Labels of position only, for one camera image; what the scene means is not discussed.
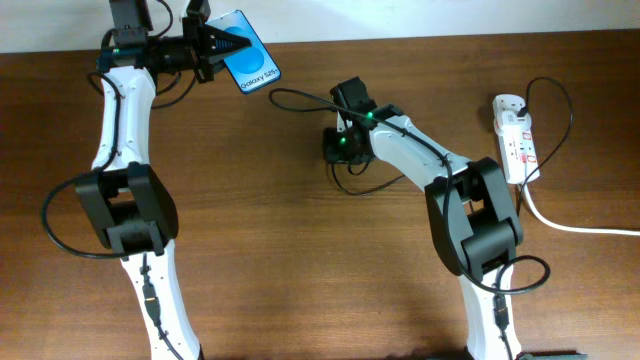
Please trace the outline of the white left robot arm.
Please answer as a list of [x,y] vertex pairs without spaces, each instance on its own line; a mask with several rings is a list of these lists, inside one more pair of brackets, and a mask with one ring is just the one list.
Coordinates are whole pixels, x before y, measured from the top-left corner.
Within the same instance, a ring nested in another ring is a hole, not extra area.
[[187,3],[175,37],[152,32],[144,1],[113,1],[110,10],[114,26],[96,66],[104,96],[100,146],[75,191],[104,258],[118,260],[134,287],[152,358],[201,359],[176,272],[176,205],[150,165],[150,115],[159,75],[192,71],[195,82],[209,82],[251,42],[208,25],[206,1]]

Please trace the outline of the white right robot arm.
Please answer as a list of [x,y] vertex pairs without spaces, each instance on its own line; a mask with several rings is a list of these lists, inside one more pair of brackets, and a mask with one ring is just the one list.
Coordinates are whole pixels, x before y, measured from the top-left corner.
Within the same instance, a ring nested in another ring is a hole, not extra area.
[[511,277],[523,232],[497,162],[445,149],[400,108],[377,105],[358,77],[330,96],[338,119],[323,134],[326,161],[381,160],[424,192],[435,250],[463,293],[467,358],[517,358],[522,347],[512,323]]

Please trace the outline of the blue Samsung Galaxy smartphone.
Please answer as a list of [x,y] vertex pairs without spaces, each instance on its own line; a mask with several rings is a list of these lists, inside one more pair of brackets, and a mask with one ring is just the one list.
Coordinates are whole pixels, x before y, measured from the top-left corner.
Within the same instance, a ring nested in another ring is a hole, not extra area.
[[226,58],[224,63],[239,90],[247,95],[281,78],[281,71],[241,10],[209,20],[208,25],[245,37],[251,45]]

